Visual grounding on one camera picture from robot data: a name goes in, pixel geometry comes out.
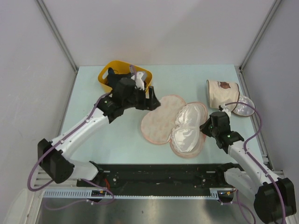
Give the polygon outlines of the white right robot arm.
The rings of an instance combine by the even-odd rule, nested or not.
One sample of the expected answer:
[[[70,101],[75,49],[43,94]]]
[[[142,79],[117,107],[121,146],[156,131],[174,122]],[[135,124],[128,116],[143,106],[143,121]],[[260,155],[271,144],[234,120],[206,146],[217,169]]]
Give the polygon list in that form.
[[[230,129],[230,117],[226,112],[210,114],[200,131],[213,137],[218,148],[240,165],[237,168],[226,164],[226,170],[216,174],[215,181],[220,187],[232,185],[240,190],[253,202],[257,216],[265,224],[275,221],[285,224],[287,217],[296,214],[292,181],[279,177],[245,148],[244,138]]]

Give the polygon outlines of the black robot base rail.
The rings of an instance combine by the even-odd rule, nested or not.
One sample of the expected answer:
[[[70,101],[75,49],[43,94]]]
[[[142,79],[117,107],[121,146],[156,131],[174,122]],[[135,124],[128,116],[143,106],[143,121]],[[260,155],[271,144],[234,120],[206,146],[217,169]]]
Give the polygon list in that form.
[[[241,168],[225,164],[100,164],[100,172],[91,181],[109,186],[112,193],[155,191],[158,193],[186,192],[193,188],[231,188],[224,172]]]

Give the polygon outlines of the pink tulip mesh laundry bag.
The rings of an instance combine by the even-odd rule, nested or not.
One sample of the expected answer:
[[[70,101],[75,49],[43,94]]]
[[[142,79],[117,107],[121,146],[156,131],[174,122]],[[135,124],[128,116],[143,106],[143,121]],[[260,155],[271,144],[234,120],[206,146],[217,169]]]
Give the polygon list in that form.
[[[171,134],[173,129],[176,127],[175,120],[179,112],[182,110],[182,108],[189,103],[186,103],[183,100],[183,98],[181,98],[178,95],[164,96],[161,98],[160,103],[161,103],[160,107],[158,107],[153,111],[150,111],[147,115],[143,117],[141,121],[141,133],[143,137],[152,144],[163,145],[168,143],[171,147]],[[207,108],[206,108],[205,122],[206,121],[207,121]],[[202,151],[201,150],[196,156],[185,157],[175,152],[172,147],[171,149],[174,152],[174,154],[186,159],[194,158],[198,156]]]

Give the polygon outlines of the white satin bra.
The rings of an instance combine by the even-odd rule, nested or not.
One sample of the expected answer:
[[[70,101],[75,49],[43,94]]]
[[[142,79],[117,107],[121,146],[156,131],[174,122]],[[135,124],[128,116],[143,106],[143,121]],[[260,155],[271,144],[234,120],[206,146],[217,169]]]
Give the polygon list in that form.
[[[185,157],[196,156],[203,148],[204,135],[199,126],[206,120],[206,108],[199,102],[189,103],[179,112],[171,134],[171,147]]]

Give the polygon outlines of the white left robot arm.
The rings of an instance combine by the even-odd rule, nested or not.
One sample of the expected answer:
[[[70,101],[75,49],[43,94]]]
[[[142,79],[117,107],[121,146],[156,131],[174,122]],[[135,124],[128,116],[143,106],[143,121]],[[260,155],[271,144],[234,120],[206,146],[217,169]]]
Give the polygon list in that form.
[[[39,166],[53,182],[60,184],[69,178],[86,179],[92,186],[103,182],[100,167],[92,161],[71,159],[74,152],[100,128],[112,123],[129,108],[153,111],[160,106],[154,87],[143,90],[133,79],[122,78],[109,92],[102,95],[89,114],[66,133],[51,141],[38,143]]]

